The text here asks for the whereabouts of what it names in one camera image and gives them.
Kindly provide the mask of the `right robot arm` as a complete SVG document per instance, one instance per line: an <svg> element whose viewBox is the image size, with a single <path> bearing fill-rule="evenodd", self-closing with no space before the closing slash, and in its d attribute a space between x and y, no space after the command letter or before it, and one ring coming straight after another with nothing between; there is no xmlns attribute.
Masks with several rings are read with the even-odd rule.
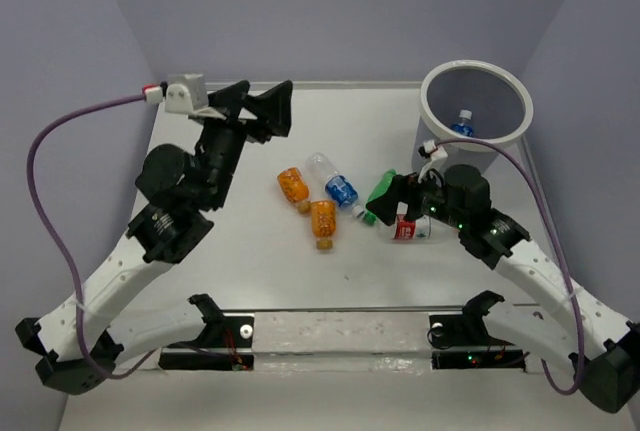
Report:
<svg viewBox="0 0 640 431"><path fill-rule="evenodd" d="M581 394L614 414L639 391L639 326L608 307L556 265L519 223L495 209L489 182L470 165L444 173L429 170L393 177L367 210L385 225L428 216L458 231L463 248L511 281L546 312L544 320L505 303L475 309L460 319L462 335L482 343L493 336L518 344L553 367L573 375Z"/></svg>

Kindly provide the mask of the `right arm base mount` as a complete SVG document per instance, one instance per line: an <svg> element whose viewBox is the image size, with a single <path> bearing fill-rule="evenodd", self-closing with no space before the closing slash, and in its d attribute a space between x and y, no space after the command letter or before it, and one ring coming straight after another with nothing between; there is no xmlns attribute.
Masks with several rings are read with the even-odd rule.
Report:
<svg viewBox="0 0 640 431"><path fill-rule="evenodd" d="M432 348L432 368L436 371L526 370L526 352L491 337L481 320L461 313L430 315L426 337Z"/></svg>

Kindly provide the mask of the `orange juice bottle front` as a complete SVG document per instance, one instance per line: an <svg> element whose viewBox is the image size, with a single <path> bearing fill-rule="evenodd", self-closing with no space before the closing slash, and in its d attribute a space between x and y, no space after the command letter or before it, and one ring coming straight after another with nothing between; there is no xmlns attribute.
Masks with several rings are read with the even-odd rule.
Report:
<svg viewBox="0 0 640 431"><path fill-rule="evenodd" d="M336 232L336 206L333 201L311 203L311 229L318 250L329 251L333 248L333 236Z"/></svg>

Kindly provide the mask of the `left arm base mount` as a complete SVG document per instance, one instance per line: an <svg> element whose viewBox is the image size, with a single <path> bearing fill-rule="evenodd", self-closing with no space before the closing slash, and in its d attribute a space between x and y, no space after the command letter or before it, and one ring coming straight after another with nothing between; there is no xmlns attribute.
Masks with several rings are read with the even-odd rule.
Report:
<svg viewBox="0 0 640 431"><path fill-rule="evenodd" d="M190 341L173 343L160 352L158 366L165 371L251 371L255 315L224 313L206 294L188 302L203 315L203 330Z"/></svg>

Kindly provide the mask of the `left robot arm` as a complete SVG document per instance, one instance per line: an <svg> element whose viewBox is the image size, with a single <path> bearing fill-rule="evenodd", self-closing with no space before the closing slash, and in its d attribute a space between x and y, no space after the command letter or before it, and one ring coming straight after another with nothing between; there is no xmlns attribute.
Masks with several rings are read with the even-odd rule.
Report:
<svg viewBox="0 0 640 431"><path fill-rule="evenodd" d="M224 205L245 144L289 134L292 93L283 81L255 95L245 80L211 92L202 75L180 74L136 95L197 122L201 133L192 151L162 144L147 154L135 180L145 206L114 249L89 277L73 276L72 295L53 311L17 324L21 345L39 356L45 387L81 395L121 379L121 364L138 368L159 348L219 339L226 317L206 294L142 318L122 312L213 229L209 214Z"/></svg>

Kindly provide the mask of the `large blue-label clear bottle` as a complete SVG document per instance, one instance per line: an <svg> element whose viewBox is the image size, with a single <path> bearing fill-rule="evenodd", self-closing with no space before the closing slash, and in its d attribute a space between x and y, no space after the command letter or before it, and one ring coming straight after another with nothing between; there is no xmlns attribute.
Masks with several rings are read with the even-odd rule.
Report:
<svg viewBox="0 0 640 431"><path fill-rule="evenodd" d="M449 129L461 136L473 137L474 129L472 123L473 113L470 110L459 111L457 121L449 126Z"/></svg>

